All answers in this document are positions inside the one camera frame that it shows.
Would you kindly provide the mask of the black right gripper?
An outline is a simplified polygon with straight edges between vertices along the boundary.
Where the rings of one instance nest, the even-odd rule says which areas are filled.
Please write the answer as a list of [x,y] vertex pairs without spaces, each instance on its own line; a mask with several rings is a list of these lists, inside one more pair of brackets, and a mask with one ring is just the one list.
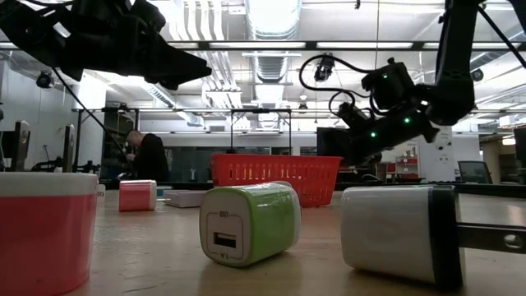
[[354,122],[347,129],[329,128],[328,156],[341,157],[348,165],[361,165],[384,150],[419,136],[432,143],[439,131],[419,112],[399,113],[377,120],[369,118]]

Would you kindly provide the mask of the white black USB charger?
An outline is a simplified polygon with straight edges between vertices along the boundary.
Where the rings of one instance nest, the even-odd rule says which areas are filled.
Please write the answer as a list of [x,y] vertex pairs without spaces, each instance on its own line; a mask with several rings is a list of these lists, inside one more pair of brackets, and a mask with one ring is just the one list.
[[526,254],[526,227],[463,223],[451,185],[348,187],[340,200],[345,263],[456,291],[467,248]]

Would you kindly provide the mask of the pink white USB charger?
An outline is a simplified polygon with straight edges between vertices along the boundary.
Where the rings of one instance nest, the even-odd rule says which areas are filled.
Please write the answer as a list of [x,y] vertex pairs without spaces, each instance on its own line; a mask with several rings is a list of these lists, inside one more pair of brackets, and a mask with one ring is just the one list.
[[157,182],[155,180],[125,180],[119,183],[119,211],[155,210]]
[[0,296],[53,296],[89,277],[98,178],[0,173]]

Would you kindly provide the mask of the green white USB charger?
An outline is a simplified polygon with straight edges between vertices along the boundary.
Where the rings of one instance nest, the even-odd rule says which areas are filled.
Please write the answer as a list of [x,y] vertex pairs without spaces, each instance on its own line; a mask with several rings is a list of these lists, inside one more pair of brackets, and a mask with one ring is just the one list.
[[216,187],[200,207],[201,249],[221,265],[246,267],[293,247],[301,224],[299,197],[290,183]]

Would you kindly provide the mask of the red tool cabinet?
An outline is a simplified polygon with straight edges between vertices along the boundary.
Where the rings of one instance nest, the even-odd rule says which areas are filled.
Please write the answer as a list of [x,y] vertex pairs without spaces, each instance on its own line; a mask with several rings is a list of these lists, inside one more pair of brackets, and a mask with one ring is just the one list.
[[419,178],[418,159],[416,157],[397,156],[386,163],[388,178]]

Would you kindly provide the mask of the white square pillar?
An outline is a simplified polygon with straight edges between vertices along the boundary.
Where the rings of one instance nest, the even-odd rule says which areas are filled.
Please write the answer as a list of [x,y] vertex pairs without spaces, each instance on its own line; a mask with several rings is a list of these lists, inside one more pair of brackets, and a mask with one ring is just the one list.
[[451,127],[440,127],[436,139],[427,143],[418,138],[418,170],[425,182],[449,182],[455,180],[455,160]]

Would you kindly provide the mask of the person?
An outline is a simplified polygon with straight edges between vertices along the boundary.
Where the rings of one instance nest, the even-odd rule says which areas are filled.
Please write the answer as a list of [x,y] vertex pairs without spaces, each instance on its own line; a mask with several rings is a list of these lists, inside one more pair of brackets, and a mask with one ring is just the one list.
[[127,154],[127,159],[131,161],[137,179],[155,180],[157,183],[168,181],[168,161],[160,137],[132,130],[127,134],[126,141],[136,148],[134,153]]

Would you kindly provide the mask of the tan wooden cabinet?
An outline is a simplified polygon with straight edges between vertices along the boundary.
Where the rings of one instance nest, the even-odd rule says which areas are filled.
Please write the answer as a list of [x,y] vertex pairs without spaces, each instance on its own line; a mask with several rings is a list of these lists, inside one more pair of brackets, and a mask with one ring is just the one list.
[[480,148],[494,184],[519,183],[519,161],[512,136],[483,138]]

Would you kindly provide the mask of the red plastic basket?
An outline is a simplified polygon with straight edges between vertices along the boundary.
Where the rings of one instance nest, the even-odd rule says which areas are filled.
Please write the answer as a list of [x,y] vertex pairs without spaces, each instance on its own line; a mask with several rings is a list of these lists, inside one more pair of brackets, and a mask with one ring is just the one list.
[[341,162],[334,156],[213,154],[215,186],[241,186],[273,181],[290,183],[302,207],[331,203]]

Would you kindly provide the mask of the white box with dark window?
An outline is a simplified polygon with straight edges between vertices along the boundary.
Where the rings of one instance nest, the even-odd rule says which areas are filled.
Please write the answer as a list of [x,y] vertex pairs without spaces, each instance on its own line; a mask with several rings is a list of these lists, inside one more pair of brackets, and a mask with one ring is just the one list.
[[205,191],[166,190],[163,194],[164,203],[178,208],[200,207]]

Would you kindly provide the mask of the grey monitor stand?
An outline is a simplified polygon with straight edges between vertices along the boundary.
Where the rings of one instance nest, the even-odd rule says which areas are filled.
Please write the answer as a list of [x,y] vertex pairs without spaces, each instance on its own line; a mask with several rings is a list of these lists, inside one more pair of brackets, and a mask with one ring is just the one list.
[[11,163],[11,169],[15,172],[21,172],[25,169],[29,140],[29,123],[26,120],[17,121],[15,124]]
[[62,154],[62,171],[70,173],[73,166],[73,152],[75,146],[75,127],[71,124],[65,126],[65,137]]

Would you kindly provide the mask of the black background robot equipment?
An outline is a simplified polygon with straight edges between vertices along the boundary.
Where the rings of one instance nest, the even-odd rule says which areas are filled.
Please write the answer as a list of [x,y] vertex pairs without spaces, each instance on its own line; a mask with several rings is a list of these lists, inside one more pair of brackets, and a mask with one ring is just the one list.
[[[94,164],[92,160],[88,160],[86,164],[74,166],[73,170],[78,173],[98,173],[100,168],[100,164]],[[62,159],[57,157],[55,160],[39,162],[30,170],[32,172],[59,172],[62,170]]]

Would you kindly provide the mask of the silver round ventilation duct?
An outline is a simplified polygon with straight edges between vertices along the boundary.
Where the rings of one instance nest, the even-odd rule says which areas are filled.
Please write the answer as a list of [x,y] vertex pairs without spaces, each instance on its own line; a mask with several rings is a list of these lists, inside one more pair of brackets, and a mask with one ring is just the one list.
[[[247,31],[256,41],[288,41],[298,36],[302,0],[244,0]],[[285,51],[257,52],[252,59],[256,77],[263,83],[279,83],[289,57]]]

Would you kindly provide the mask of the black aluminium table frame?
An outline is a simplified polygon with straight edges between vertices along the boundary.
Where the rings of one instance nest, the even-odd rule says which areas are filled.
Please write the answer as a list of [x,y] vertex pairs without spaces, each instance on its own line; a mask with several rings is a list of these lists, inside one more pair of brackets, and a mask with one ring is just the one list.
[[[453,185],[456,187],[458,193],[472,194],[480,196],[491,197],[509,197],[526,199],[526,185],[513,184],[477,184],[477,183],[433,183],[433,185]],[[172,189],[180,190],[208,190],[211,189],[213,183],[177,183],[177,182],[163,182],[159,186],[171,187]],[[336,183],[334,187],[335,192],[342,192],[348,187],[378,187],[391,186],[399,187],[402,183]]]

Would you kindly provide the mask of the silver slanted ceiling duct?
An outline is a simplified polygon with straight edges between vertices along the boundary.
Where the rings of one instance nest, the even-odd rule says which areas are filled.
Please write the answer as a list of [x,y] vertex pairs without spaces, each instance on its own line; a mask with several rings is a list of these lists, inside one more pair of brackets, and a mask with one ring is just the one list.
[[506,52],[488,52],[482,54],[476,61],[473,62],[473,69],[480,68],[489,62],[492,62],[503,55],[506,55]]

